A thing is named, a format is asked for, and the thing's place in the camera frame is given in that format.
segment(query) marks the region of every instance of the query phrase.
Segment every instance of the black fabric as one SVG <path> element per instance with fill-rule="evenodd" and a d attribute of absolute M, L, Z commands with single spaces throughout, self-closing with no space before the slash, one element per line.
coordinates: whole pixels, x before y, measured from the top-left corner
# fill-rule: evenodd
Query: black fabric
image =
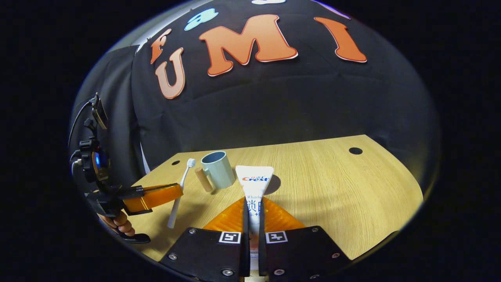
<path fill-rule="evenodd" d="M 73 124 L 80 108 L 96 92 L 102 100 L 108 115 L 107 130 L 98 127 L 98 140 L 110 160 L 110 180 L 112 184 L 130 186 L 144 173 L 141 149 L 139 147 L 139 127 L 135 117 L 131 96 L 132 59 L 137 47 L 127 47 L 104 55 L 91 70 L 78 92 L 70 124 Z M 92 118 L 91 107 L 84 109 L 78 118 L 69 154 L 78 149 L 78 142 L 87 139 L 91 131 L 83 126 L 85 119 Z M 89 184 L 81 171 L 74 175 L 79 188 L 94 190 L 95 184 Z"/>
<path fill-rule="evenodd" d="M 219 14 L 192 30 L 187 21 L 215 8 Z M 224 26 L 241 33 L 256 15 L 275 14 L 292 60 L 234 63 L 210 77 L 203 32 Z M 338 58 L 335 40 L 313 17 L 344 24 L 366 63 Z M 171 28 L 163 52 L 150 64 L 151 43 Z M 186 85 L 169 100 L 163 97 L 155 69 L 166 61 L 169 83 L 175 73 L 169 56 L 181 55 Z M 439 158 L 439 128 L 425 85 L 388 41 L 355 19 L 348 20 L 312 1 L 277 5 L 215 0 L 160 30 L 136 54 L 132 97 L 146 160 L 154 169 L 178 152 L 260 146 L 366 134 L 385 146 L 413 174 L 423 190 L 434 178 Z"/>

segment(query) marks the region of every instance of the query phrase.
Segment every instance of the toothpaste tube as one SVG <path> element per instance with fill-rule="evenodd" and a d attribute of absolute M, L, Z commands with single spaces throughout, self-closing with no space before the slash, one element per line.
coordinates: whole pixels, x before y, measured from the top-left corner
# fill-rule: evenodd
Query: toothpaste tube
<path fill-rule="evenodd" d="M 273 168 L 236 166 L 235 171 L 247 200 L 249 210 L 250 269 L 256 270 L 258 269 L 261 199 L 273 176 Z"/>

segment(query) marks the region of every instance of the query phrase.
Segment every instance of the orange letter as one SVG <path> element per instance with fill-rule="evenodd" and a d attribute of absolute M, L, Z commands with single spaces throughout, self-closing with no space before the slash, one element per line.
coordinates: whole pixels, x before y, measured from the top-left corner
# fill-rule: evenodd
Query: orange letter
<path fill-rule="evenodd" d="M 174 85 L 171 86 L 167 80 L 167 72 L 165 71 L 167 62 L 161 63 L 155 71 L 158 77 L 158 84 L 160 84 L 160 90 L 167 99 L 175 98 L 177 95 L 181 94 L 184 89 L 184 68 L 183 62 L 181 61 L 182 52 L 183 48 L 179 48 L 169 57 L 169 61 L 174 64 L 174 72 L 176 73 L 176 83 Z"/>
<path fill-rule="evenodd" d="M 199 39 L 205 40 L 209 50 L 210 68 L 207 73 L 216 76 L 233 68 L 233 62 L 224 57 L 223 49 L 242 65 L 248 64 L 254 40 L 258 42 L 256 60 L 260 62 L 295 58 L 298 51 L 287 44 L 277 25 L 278 19 L 277 15 L 249 18 L 241 34 L 225 27 L 216 27 L 202 33 Z"/>
<path fill-rule="evenodd" d="M 324 26 L 329 30 L 332 37 L 336 41 L 338 48 L 336 49 L 336 55 L 339 58 L 354 61 L 359 63 L 367 62 L 365 57 L 360 50 L 358 50 L 357 45 L 353 42 L 350 35 L 346 31 L 346 26 L 344 24 L 338 23 L 336 21 L 315 17 L 315 21 L 324 24 Z"/>
<path fill-rule="evenodd" d="M 166 30 L 162 35 L 160 35 L 157 40 L 151 44 L 151 61 L 150 64 L 153 64 L 153 62 L 162 54 L 162 47 L 165 44 L 165 40 L 167 39 L 167 35 L 170 33 L 171 29 Z"/>

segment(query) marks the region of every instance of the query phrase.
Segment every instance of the mug handle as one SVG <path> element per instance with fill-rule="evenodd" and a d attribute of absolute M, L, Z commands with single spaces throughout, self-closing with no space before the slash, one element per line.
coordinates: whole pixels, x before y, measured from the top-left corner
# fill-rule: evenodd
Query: mug handle
<path fill-rule="evenodd" d="M 209 180 L 207 179 L 207 176 L 203 172 L 203 169 L 202 168 L 196 168 L 195 169 L 195 173 L 196 173 L 196 176 L 198 177 L 198 180 L 200 181 L 200 183 L 202 183 L 203 188 L 207 192 L 211 192 L 212 191 L 212 186 L 210 185 Z"/>

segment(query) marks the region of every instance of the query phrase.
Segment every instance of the letter m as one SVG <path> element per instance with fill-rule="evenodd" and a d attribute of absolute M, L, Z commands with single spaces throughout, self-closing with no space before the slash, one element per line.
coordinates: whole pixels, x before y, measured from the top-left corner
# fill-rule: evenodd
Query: letter m
<path fill-rule="evenodd" d="M 260 62 L 295 58 L 298 51 L 287 44 L 277 25 L 278 19 L 277 15 L 254 16 L 247 20 L 241 34 L 222 26 L 202 33 L 199 39 L 205 41 L 209 51 L 208 75 L 216 76 L 233 68 L 233 62 L 224 57 L 223 50 L 242 65 L 248 64 L 254 41 L 258 43 L 256 60 Z"/>

